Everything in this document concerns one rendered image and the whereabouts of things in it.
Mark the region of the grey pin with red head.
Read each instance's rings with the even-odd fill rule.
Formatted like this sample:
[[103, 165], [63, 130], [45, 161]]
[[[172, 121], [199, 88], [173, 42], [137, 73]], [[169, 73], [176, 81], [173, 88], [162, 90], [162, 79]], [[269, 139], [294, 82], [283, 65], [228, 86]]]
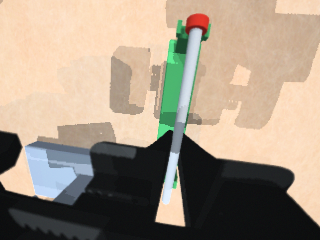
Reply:
[[209, 18], [205, 14], [193, 14], [186, 20], [185, 33], [189, 35], [187, 53], [183, 70], [171, 151], [165, 177], [162, 202], [168, 204], [171, 199], [180, 148], [186, 123], [194, 76], [197, 67], [197, 56], [202, 35], [208, 32]]

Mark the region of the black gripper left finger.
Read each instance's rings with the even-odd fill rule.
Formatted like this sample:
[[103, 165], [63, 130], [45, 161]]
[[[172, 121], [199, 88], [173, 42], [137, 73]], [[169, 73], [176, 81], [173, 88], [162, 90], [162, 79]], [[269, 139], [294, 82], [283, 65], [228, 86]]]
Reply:
[[90, 149], [93, 176], [97, 172], [145, 179], [152, 182], [150, 205], [158, 212], [168, 167], [173, 130], [168, 130], [147, 147], [99, 142]]

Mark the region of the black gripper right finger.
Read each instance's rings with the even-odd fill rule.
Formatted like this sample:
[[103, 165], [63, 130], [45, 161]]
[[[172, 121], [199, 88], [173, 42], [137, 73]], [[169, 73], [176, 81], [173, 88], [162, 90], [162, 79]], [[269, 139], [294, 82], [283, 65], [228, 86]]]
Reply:
[[184, 224], [198, 229], [224, 182], [277, 186], [288, 191], [295, 180], [294, 172], [286, 167], [213, 157], [184, 133], [178, 172]]

